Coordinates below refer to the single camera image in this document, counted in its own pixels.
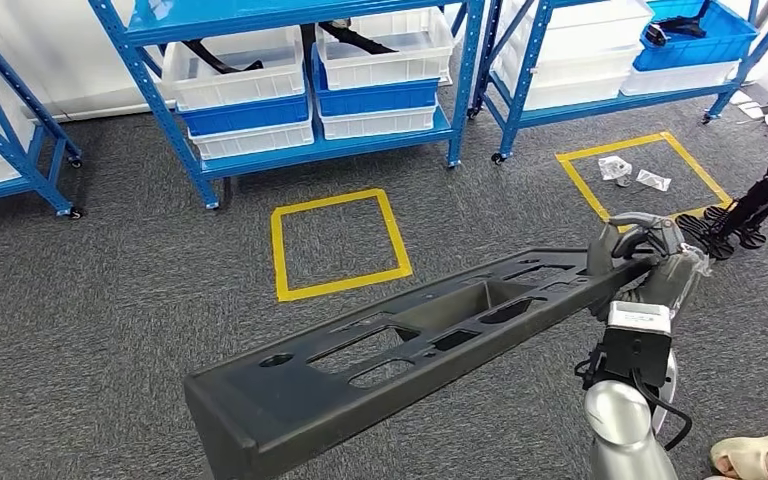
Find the black cable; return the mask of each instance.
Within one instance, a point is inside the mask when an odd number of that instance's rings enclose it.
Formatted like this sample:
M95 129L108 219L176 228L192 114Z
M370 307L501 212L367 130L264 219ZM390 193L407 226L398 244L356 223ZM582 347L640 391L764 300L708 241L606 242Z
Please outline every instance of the black cable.
M682 412L681 410L661 400L655 395L652 395L652 392L650 392L649 389L646 388L646 385L643 384L643 381L640 379L640 375L641 374L640 374L639 368L635 368L634 370L631 371L631 378L634 380L634 387L637 388L640 394L646 397L646 400L649 400L655 405L663 408L664 410L670 413L675 414L676 416L684 420L684 427L681 429L681 431L678 432L678 434L672 440L670 440L669 443L667 443L664 446L664 450L669 452L676 445L681 443L681 441L684 440L684 437L686 437L687 434L690 433L690 429L693 428L693 419L690 418L690 415Z

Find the yellow floor tape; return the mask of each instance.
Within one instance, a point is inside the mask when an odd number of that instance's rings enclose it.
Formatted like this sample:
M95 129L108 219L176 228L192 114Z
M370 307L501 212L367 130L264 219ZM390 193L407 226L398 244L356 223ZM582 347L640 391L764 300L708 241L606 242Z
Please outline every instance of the yellow floor tape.
M567 172L567 175L569 175L570 179L572 179L572 182L578 188L578 191L584 197L584 200L586 200L587 203L590 205L590 208L592 208L596 212L596 214L599 215L599 218L605 221L608 219L608 217L611 216L611 213L608 212L608 210L606 210L605 207L602 205L602 202L600 202L599 199L596 198L596 195L594 195L593 191L590 190L590 187L587 186L587 182L585 182L584 179L581 178L581 175L578 174L578 171L572 165L572 161L578 160L581 158L592 157L595 155L602 155L605 153L615 152L617 150L622 150L625 148L646 145L647 143L660 142L660 141L667 142L673 148L673 150L675 150L675 152L682 159L684 159L684 161L690 166L690 168L696 173L696 175L698 175L699 178L702 179L703 182L705 182L705 185L707 185L708 188L710 188L711 191L714 192L717 198L720 199L720 203L717 204L717 206L728 208L729 205L731 205L731 202L732 202L731 197L722 189L722 187L720 187L717 184L717 182L714 181L713 178L711 178L710 175L708 175L708 172L706 172L705 169L702 168L701 165L699 165L699 162L697 162L696 159L693 158L692 155L690 155L690 153L681 145L681 143L678 142L678 140L676 140L676 138L670 132L654 133L652 135L632 138L631 140L623 140L621 142L609 143L607 145L600 145L597 147L585 148L583 150L577 150L575 152L558 153L558 154L555 154L555 158L558 159L558 162L561 164L561 167L564 169L565 172ZM709 206L710 205L706 205L704 207L699 207L699 208L694 208L692 210L687 210L684 212L674 213L670 215L670 218L675 219L675 217L683 214L701 216L702 212L704 212L705 209L708 208ZM624 228L621 228L620 230L625 231L626 229L627 227L624 227Z
M390 243L393 244L393 250L396 253L397 267L384 272L371 273L353 278L337 280L334 282L322 283L310 287L290 289L287 280L287 261L284 256L284 232L282 228L281 217L292 213L312 210L314 208L338 205L341 203L353 202L374 198L378 201L381 209L381 215L384 217L384 223L387 226L387 234L390 236ZM310 202L296 203L278 207L272 212L272 256L275 263L275 290L279 302L299 300L302 298L316 297L329 293L348 290L350 288L363 287L373 283L387 282L397 278L407 277L413 274L413 268L408 259L408 252L402 241L402 235L399 233L399 227L396 225L396 217L393 215L393 209L390 207L390 201L387 194L380 188L373 188L361 192L347 193L334 197L312 200Z

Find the rectangular cutout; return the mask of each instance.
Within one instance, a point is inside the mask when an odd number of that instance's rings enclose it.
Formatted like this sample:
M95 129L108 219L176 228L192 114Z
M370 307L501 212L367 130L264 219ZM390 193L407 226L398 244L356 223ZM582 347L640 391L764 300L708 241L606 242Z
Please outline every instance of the rectangular cutout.
M471 332L469 330L455 330L454 332L446 335L445 337L432 342L432 344L434 345L434 348L436 348L437 350L440 350L441 352L445 352L447 350L451 350L457 347L458 345L466 343L477 336L478 336L478 333Z
M418 335L403 328L386 327L352 340L351 343L341 345L330 352L315 356L308 360L308 364L324 373L339 373Z
M528 290L515 283L476 283L395 315L393 320L431 333L443 332Z
M533 298L524 298L522 300L518 300L510 305L505 305L490 315L481 317L480 321L481 323L486 323L488 325L505 323L517 315L525 313L528 310L528 307L531 306L532 301L534 301Z
M367 370L349 380L349 385L357 388L369 388L401 375L410 370L413 364L407 360L388 360L372 370Z
M508 275L505 277L505 280L516 282L521 285L539 286L544 280L569 270L570 268L572 267L566 265L540 265Z

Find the metal shelving rack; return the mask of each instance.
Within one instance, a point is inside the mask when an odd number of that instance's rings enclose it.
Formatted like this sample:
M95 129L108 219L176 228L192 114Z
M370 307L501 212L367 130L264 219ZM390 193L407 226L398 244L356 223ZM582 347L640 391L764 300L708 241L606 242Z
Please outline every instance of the metal shelving rack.
M537 5L537 14L534 19L536 27L531 29L525 59L522 62L522 69L519 74L519 82L517 84L516 92L514 92L513 95L511 95L511 92L508 91L505 84L502 83L491 70L491 66L493 60L502 50L505 43L510 39L520 22L522 22L526 11L531 7L535 0L527 0L525 2L511 22L511 26L507 31L503 32L501 37L498 37L498 42L496 41L496 38L498 34L497 28L502 0L488 1L490 2L490 9L486 20L484 42L481 47L482 51L478 67L478 78L472 105L469 108L467 115L469 118L474 118L482 110L483 106L486 105L487 109L496 120L496 123L501 127L502 140L499 146L499 151L494 153L492 157L493 162L497 164L503 162L511 155L511 147L513 146L514 138L520 129L537 125L563 122L565 120L601 115L604 113L620 112L638 107L648 107L678 100L686 100L688 98L717 95L716 101L702 118L702 123L707 124L712 119L719 118L720 113L723 111L723 108L725 108L729 99L746 80L749 71L752 70L752 67L758 63L768 50L767 32L767 34L756 44L755 48L742 59L734 80L727 82L724 85L648 95L624 96L620 94L619 97L610 100L523 111L525 99L528 96L528 90L531 85L532 72L537 66L537 57L540 52L540 47L543 44L543 37L546 34L549 20L552 17L552 11L556 8L583 5L601 0L537 0L540 3ZM755 24L756 20L758 2L759 0L751 0L749 7L748 20L753 24ZM487 88L490 84L493 84L496 87L502 101L507 106L507 116L502 115L493 99L487 95Z
M0 182L0 198L34 191L54 207L57 215L80 218L80 211L57 190L57 179L66 154L73 167L81 166L81 150L66 136L66 132L51 117L1 54L0 74L40 122L40 126L34 131L28 151L25 151L0 104L0 125L7 137L0 133L0 155L21 175L18 178ZM44 176L37 165L47 136L50 136L55 144L48 174Z
M88 1L209 209L219 206L219 199L210 180L260 170L438 141L449 142L447 165L454 167L459 163L461 136L466 123L475 67L473 59L479 45L483 0L137 0L128 27L123 25L111 0ZM431 130L326 141L322 126L314 115L315 140L312 145L202 162L193 154L147 70L151 69L155 73L160 71L145 51L149 45L162 47L169 42L181 40L434 7L446 3L462 4L453 30L457 31L463 20L466 20L464 61L458 76L452 120L450 122L443 111L438 109Z

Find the robotic arm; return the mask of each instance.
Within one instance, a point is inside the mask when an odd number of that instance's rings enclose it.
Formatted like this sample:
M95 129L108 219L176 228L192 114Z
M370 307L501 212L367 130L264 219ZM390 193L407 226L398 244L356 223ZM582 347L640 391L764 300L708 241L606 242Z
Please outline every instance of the robotic arm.
M620 226L631 228L620 234ZM688 295L708 274L707 256L685 244L669 218L629 213L608 220L590 246L588 268L607 272L614 259L630 257L644 243L660 262L637 287L591 307L607 328L590 358L576 367L587 390L584 408L594 433L590 462L596 480L677 480L666 450L692 426L689 416L670 405L677 382L671 335ZM587 370L579 371L584 366ZM665 449L655 433L668 411L685 427Z

